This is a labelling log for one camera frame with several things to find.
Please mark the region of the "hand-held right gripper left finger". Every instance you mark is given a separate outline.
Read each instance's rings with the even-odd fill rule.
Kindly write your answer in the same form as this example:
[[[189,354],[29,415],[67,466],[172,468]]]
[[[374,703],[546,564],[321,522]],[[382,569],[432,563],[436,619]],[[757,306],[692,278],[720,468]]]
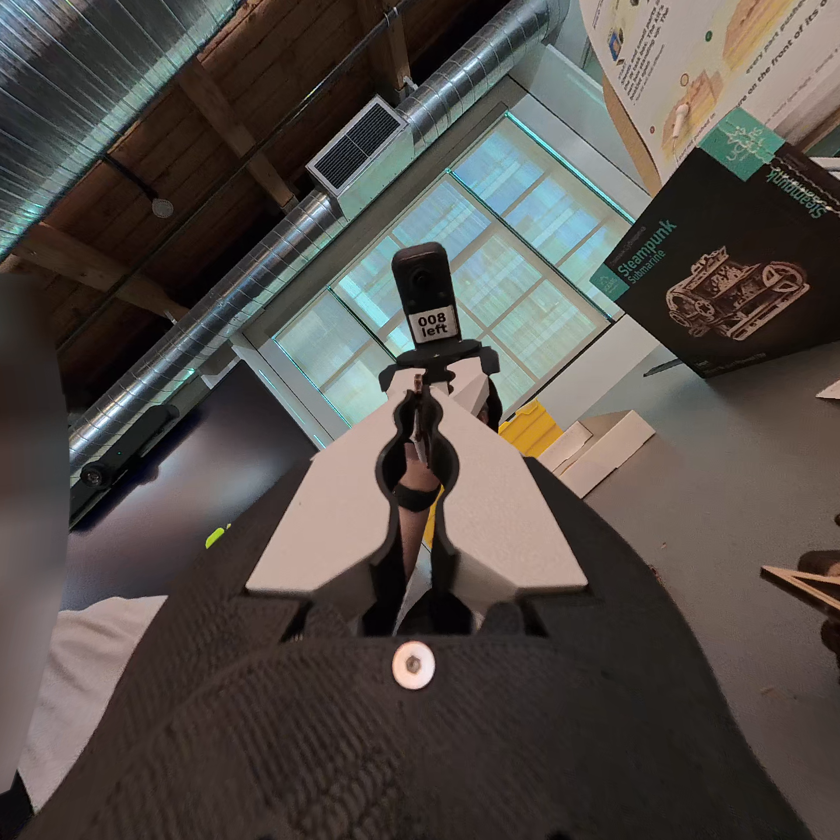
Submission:
[[[396,546],[417,394],[407,387],[316,455],[246,583],[249,594],[367,610]]]

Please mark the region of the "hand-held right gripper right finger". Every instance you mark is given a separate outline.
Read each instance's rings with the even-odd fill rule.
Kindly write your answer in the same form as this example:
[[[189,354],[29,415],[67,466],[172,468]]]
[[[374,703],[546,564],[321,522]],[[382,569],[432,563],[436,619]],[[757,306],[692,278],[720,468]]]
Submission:
[[[582,592],[588,580],[527,460],[441,388],[423,388],[427,462],[443,488],[432,586],[470,611]]]

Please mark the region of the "small pale wooden plate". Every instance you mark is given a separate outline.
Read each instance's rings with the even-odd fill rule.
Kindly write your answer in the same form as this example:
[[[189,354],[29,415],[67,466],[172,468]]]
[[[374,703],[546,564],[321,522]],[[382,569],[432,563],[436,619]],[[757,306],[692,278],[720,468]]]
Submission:
[[[429,437],[427,405],[429,400],[428,386],[424,381],[424,374],[415,373],[413,378],[414,400],[414,426],[411,434],[416,456],[422,464],[428,466],[429,461]]]

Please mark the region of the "black model kit box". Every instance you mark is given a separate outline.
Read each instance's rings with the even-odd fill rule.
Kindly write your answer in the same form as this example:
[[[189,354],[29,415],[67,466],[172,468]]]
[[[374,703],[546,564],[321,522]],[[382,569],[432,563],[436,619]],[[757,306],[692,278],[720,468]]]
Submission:
[[[839,184],[741,108],[591,276],[704,379],[839,338]]]

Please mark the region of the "laser-cut wooden parts sheet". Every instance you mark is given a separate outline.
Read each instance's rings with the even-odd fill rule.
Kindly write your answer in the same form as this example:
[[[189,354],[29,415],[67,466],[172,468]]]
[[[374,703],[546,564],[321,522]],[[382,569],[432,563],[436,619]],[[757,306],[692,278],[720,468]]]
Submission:
[[[814,574],[764,565],[760,577],[825,617],[839,622],[838,574]]]

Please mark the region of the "person's left hand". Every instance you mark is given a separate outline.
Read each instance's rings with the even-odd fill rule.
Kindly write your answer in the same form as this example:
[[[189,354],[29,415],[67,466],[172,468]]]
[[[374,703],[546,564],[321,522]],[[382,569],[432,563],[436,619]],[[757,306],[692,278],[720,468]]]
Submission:
[[[413,443],[405,445],[406,467],[394,488],[402,540],[403,568],[408,581],[421,549],[429,511],[441,485],[432,470],[419,458]]]

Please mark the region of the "large paned window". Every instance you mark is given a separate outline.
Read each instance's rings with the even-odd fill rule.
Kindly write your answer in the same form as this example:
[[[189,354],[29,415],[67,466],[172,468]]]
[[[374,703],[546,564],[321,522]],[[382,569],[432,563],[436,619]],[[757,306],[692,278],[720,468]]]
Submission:
[[[404,247],[445,247],[460,328],[498,352],[503,416],[623,315],[590,278],[633,219],[510,113],[500,117],[264,345],[327,444],[384,402],[379,373],[413,348],[392,275]]]

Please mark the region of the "white cardboard box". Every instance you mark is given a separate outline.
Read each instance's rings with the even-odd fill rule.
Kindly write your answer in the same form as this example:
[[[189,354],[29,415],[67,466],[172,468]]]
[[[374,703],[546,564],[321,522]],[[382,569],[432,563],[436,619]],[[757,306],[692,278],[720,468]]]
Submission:
[[[538,461],[583,499],[655,434],[633,410],[589,416],[563,432]]]

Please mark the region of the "white vent grille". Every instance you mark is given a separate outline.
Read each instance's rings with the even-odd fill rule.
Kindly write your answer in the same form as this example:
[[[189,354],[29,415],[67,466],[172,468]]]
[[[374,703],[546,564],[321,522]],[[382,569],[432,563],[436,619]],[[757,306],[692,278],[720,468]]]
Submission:
[[[306,168],[331,204],[351,221],[410,166],[414,156],[410,124],[377,95]]]

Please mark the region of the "black monitor screen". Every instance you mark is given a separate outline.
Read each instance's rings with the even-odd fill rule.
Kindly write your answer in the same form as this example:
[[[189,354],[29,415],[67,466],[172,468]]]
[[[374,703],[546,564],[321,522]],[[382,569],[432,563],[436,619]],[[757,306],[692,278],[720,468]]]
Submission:
[[[62,607],[168,593],[207,538],[316,452],[237,362],[70,534]]]

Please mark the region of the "black webcam bar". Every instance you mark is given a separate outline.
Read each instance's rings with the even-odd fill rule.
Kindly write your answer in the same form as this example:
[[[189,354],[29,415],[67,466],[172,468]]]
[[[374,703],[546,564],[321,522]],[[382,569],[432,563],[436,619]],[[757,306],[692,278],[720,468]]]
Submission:
[[[151,406],[99,459],[82,467],[80,483],[92,490],[110,488],[141,456],[150,441],[179,417],[180,412],[174,405]]]

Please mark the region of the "ceiling sprinkler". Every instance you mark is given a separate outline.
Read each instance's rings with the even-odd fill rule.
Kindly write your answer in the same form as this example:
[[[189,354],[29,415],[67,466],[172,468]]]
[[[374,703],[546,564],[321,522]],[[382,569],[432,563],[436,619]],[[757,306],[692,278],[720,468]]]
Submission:
[[[99,155],[99,160],[110,169],[117,172],[124,180],[132,183],[150,203],[152,214],[159,219],[168,219],[173,216],[174,206],[168,199],[164,199],[159,193],[139,175],[131,171],[122,162],[118,161],[110,154],[104,153]]]

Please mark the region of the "puzzle instruction sheet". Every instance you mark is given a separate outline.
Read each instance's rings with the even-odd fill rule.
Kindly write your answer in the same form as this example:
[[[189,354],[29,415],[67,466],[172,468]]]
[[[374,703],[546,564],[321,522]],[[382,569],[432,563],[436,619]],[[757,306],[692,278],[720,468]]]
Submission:
[[[650,195],[731,110],[800,151],[838,127],[838,1],[581,1],[607,111]]]

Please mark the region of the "slim metal air duct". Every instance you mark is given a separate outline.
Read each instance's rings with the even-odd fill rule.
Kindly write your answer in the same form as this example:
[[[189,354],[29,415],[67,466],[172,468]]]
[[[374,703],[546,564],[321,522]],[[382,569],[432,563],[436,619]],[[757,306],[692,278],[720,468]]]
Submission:
[[[511,1],[397,109],[423,154],[561,24],[568,2]],[[350,221],[310,192],[70,429],[70,482],[314,262]]]

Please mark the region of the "wide metal air duct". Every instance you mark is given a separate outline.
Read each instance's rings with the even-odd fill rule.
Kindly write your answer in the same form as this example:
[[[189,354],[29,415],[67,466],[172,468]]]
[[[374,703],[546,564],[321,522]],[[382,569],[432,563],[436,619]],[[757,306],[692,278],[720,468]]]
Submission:
[[[241,5],[1,2],[3,259]]]

